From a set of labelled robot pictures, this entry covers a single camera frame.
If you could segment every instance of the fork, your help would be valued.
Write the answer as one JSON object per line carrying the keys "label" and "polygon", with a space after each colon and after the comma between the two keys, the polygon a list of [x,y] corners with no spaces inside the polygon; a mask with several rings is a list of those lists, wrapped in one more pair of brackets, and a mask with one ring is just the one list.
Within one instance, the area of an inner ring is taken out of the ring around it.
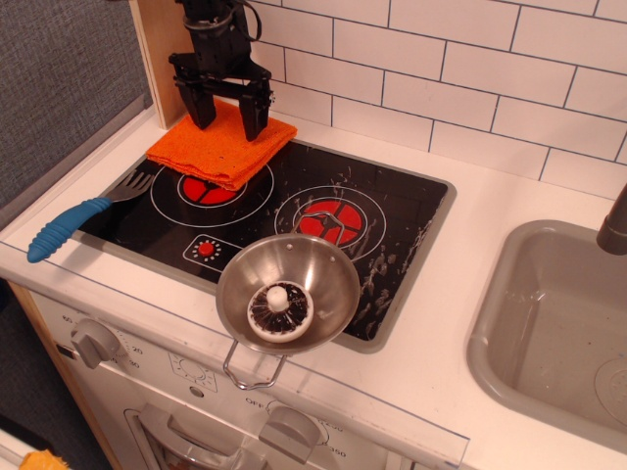
{"label": "fork", "polygon": [[112,203],[128,201],[146,192],[153,182],[154,175],[140,172],[135,176],[135,172],[130,173],[106,196],[83,201],[78,206],[57,215],[37,233],[32,243],[28,245],[26,259],[29,262],[40,262],[49,258],[68,241],[78,227],[91,217],[105,211]]}

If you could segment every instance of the wire handle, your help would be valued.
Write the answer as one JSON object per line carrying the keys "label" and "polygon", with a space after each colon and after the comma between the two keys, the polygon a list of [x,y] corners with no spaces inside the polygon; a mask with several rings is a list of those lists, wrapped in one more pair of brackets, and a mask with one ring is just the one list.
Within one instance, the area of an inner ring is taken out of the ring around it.
{"label": "wire handle", "polygon": [[235,384],[235,387],[237,387],[240,390],[255,390],[255,389],[269,388],[273,386],[276,383],[276,380],[278,379],[279,374],[281,373],[281,369],[283,368],[283,365],[285,365],[285,361],[287,360],[287,355],[275,356],[275,357],[280,357],[281,359],[279,360],[278,365],[276,366],[276,370],[274,371],[274,375],[272,375],[272,378],[269,380],[269,382],[257,382],[255,384],[250,385],[250,384],[247,384],[246,382],[239,380],[237,376],[235,375],[235,373],[229,368],[230,360],[233,358],[233,355],[235,354],[235,349],[237,348],[238,344],[239,342],[237,340],[233,340],[233,345],[231,346],[230,351],[226,355],[226,359],[224,360],[224,365],[222,366],[222,370],[224,371],[226,375],[228,375],[228,377],[231,379],[233,384]]}

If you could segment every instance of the oven handle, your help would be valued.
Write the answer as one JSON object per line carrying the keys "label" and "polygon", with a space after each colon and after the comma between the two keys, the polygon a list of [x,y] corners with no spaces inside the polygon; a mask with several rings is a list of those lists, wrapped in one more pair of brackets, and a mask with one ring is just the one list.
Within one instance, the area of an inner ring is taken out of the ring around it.
{"label": "oven handle", "polygon": [[264,470],[265,459],[240,447],[232,455],[220,455],[196,446],[177,435],[169,426],[171,415],[148,403],[139,421],[162,447],[185,460],[192,468],[204,470]]}

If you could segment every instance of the burner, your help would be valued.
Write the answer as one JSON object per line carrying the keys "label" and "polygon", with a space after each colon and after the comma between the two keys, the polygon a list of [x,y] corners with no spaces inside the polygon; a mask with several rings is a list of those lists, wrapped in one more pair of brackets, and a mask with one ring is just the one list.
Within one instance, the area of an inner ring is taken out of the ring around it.
{"label": "burner", "polygon": [[[344,224],[340,227],[330,217],[303,217],[304,213],[330,212]],[[352,261],[369,255],[383,240],[386,220],[381,207],[362,191],[339,186],[305,189],[287,199],[274,219],[276,233],[297,231],[324,238],[338,245]]]}
{"label": "burner", "polygon": [[183,176],[178,181],[180,199],[197,208],[214,208],[228,204],[242,196],[246,191],[229,191],[213,183],[193,176]]}
{"label": "burner", "polygon": [[150,189],[155,209],[172,222],[211,228],[239,222],[261,209],[274,187],[269,166],[237,192],[161,168]]}

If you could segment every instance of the metal fork tines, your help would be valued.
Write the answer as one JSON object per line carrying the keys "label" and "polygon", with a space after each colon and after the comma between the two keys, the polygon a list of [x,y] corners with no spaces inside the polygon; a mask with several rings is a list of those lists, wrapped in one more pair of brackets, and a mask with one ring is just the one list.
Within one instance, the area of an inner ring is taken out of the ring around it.
{"label": "metal fork tines", "polygon": [[143,171],[135,175],[137,171],[133,171],[116,186],[107,197],[114,202],[127,201],[144,193],[153,182],[155,175],[144,173]]}

